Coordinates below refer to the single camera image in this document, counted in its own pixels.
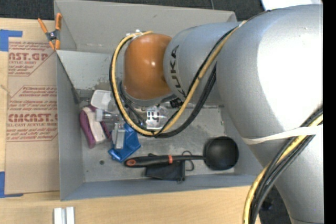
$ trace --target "silver robot arm segment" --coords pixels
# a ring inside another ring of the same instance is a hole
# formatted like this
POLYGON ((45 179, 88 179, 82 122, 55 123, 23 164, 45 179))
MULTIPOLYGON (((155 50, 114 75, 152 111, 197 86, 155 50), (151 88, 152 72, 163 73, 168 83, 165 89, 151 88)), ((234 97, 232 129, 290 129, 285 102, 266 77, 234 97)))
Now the silver robot arm segment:
MULTIPOLYGON (((164 74, 176 96, 185 99, 213 45, 238 24, 194 27, 171 40, 164 56, 164 74)), ((224 105, 243 138, 301 127, 323 106, 322 32, 323 5, 277 9, 248 20, 232 33, 212 63, 217 64, 217 81, 206 103, 224 105)), ((286 141, 249 147, 266 166, 286 141)), ((312 139, 275 185, 293 224, 324 223, 322 135, 312 139)))

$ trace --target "black utensil handle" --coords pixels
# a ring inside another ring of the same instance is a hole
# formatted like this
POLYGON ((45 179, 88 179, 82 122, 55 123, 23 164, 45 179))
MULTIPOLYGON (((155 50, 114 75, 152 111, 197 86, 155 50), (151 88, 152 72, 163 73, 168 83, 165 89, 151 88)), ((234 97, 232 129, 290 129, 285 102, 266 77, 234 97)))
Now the black utensil handle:
POLYGON ((125 161, 125 165, 132 168, 147 167, 150 165, 160 164, 168 165, 172 163, 173 157, 171 155, 135 157, 125 161))
POLYGON ((176 161, 189 161, 191 159, 205 159, 203 156, 198 155, 160 155, 160 156, 143 156, 130 158, 125 161, 127 167, 138 168, 147 167, 151 165, 169 165, 176 161))

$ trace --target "orange clip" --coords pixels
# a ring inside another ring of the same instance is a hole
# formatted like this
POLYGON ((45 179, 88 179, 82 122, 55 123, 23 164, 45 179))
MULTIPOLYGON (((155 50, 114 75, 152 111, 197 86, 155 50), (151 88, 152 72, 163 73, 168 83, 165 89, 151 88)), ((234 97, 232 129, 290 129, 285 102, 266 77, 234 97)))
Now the orange clip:
POLYGON ((44 34, 46 34, 51 48, 53 50, 58 50, 61 45, 61 42, 59 41, 58 38, 59 38, 59 32, 61 31, 61 27, 62 27, 62 14, 57 13, 56 20, 55 20, 55 30, 52 32, 48 32, 45 24, 42 22, 40 18, 38 18, 37 21, 39 22, 44 34))

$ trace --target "robotic arm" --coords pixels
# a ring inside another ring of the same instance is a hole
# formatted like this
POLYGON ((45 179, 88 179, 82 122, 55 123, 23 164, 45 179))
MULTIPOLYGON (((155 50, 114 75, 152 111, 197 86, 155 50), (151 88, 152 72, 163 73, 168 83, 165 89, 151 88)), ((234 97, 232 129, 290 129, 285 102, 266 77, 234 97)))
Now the robotic arm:
POLYGON ((112 57, 115 102, 126 122, 151 137, 181 131, 169 129, 188 103, 198 110, 223 105, 265 167, 247 197, 244 223, 253 222, 253 200, 265 197, 262 186, 275 179, 293 224, 324 223, 323 136, 305 135, 323 122, 322 30, 323 6, 302 5, 189 28, 173 38, 136 33, 121 42, 131 41, 120 84, 115 62, 121 46, 112 57), (144 108, 173 100, 181 104, 173 118, 160 130, 147 129, 144 108), (298 128, 303 135, 290 143, 288 137, 268 139, 298 128), (286 153, 290 148, 296 155, 286 153))

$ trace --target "yellow cable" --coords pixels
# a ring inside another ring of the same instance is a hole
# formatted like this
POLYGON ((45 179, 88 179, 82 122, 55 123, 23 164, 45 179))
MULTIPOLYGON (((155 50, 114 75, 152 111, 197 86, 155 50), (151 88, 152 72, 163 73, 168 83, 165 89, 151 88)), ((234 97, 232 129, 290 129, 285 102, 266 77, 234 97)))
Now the yellow cable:
POLYGON ((209 66, 211 65, 211 63, 214 61, 214 59, 217 57, 217 55, 219 54, 220 50, 222 49, 222 47, 224 46, 225 42, 228 40, 228 38, 233 34, 234 31, 236 31, 241 25, 243 25, 246 21, 243 21, 239 26, 237 26, 235 29, 233 29, 217 46, 217 48, 215 48, 215 50, 213 51, 213 53, 209 56, 208 60, 205 62, 205 65, 203 66, 203 68, 201 69, 201 71, 199 72, 199 75, 197 77, 197 79, 195 80, 194 84, 192 85, 190 92, 188 93, 186 99, 184 100, 181 108, 179 109, 179 111, 177 112, 177 114, 175 115, 175 117, 171 120, 171 122, 162 130, 162 133, 167 131, 169 128, 171 128, 175 122, 179 119, 179 117, 181 116, 181 114, 184 112, 186 106, 188 105, 188 103, 190 102, 191 98, 194 95, 194 92, 196 91, 196 88, 198 87, 202 77, 204 76, 205 72, 208 70, 209 66))
POLYGON ((121 99, 120 99, 120 96, 119 96, 119 93, 118 93, 118 86, 117 86, 117 79, 116 79, 116 63, 117 63, 117 57, 118 57, 118 54, 121 50, 121 48, 125 45, 125 43, 136 37, 136 36, 140 36, 140 35, 145 35, 145 34, 149 34, 149 33, 152 33, 151 31, 147 31, 147 32, 144 32, 144 33, 134 33, 134 34, 131 34, 131 35, 128 35, 126 36, 125 38, 123 38, 120 43, 118 44, 118 46, 116 47, 116 50, 113 54, 113 58, 112 58, 112 63, 111 63, 111 82, 112 82, 112 91, 113 91, 113 94, 114 94, 114 97, 115 97, 115 101, 116 103, 118 104, 118 107, 120 109, 120 112, 122 113, 122 115, 124 116, 124 118, 126 118, 127 120, 127 123, 130 124, 130 126, 135 129, 137 132, 139 133, 142 133, 142 134, 145 134, 145 135, 153 135, 152 132, 149 132, 149 131, 145 131, 141 128, 139 128, 133 121, 132 119, 128 116, 122 102, 121 102, 121 99))
MULTIPOLYGON (((188 103, 190 102, 192 96, 194 95, 196 88, 198 87, 202 77, 204 76, 205 72, 208 70, 209 66, 211 65, 211 63, 214 61, 214 59, 217 57, 217 55, 219 54, 220 50, 222 49, 222 47, 224 46, 225 42, 228 40, 228 38, 232 35, 232 33, 234 31, 236 31, 241 25, 243 25, 246 21, 243 21, 242 23, 240 23, 235 29, 233 29, 219 44, 218 46, 215 48, 215 50, 212 52, 212 54, 209 56, 208 60, 205 62, 203 68, 200 70, 198 77, 196 78, 194 84, 192 85, 185 101, 183 102, 183 104, 181 105, 180 109, 178 110, 178 112, 175 114, 174 118, 171 119, 170 123, 161 131, 161 133, 164 133, 165 131, 167 131, 168 129, 170 129, 175 123, 176 121, 180 118, 181 114, 184 112, 184 110, 186 109, 188 103)), ((113 55, 113 59, 112 59, 112 64, 111 64, 111 81, 112 81, 112 85, 113 85, 113 93, 115 96, 115 101, 118 103, 118 106, 120 108, 120 112, 123 114, 124 118, 126 118, 127 122, 131 125, 131 127, 133 129, 135 129, 138 133, 144 134, 144 135, 149 135, 149 136, 154 136, 157 135, 160 130, 155 131, 155 132, 150 132, 150 131, 146 131, 140 127, 138 127, 138 125, 136 123, 133 122, 133 120, 128 116, 126 110, 123 107, 123 104, 120 100, 120 96, 118 93, 118 87, 117 87, 117 82, 116 82, 116 62, 117 62, 117 57, 119 54, 120 49, 123 47, 123 45, 130 40, 133 37, 139 36, 139 35, 145 35, 148 33, 152 33, 152 31, 147 31, 144 33, 134 33, 131 34, 125 38, 123 38, 120 43, 118 44, 114 55, 113 55)))
MULTIPOLYGON (((317 117, 309 126, 317 126, 323 121, 323 114, 317 117)), ((280 163, 283 158, 285 158, 294 148, 296 148, 305 138, 307 135, 300 135, 298 136, 293 143, 291 143, 287 149, 284 151, 284 153, 281 155, 280 159, 278 160, 277 164, 280 163)), ((250 187, 250 190, 247 194, 246 200, 245 200, 245 206, 244 206, 244 212, 243 212, 243 224, 249 224, 249 213, 250 213, 250 207, 252 203, 252 199, 256 193, 256 190, 260 184, 260 181, 265 175, 266 170, 268 169, 268 166, 265 166, 265 168, 261 171, 261 173, 257 176, 255 181, 250 187)))

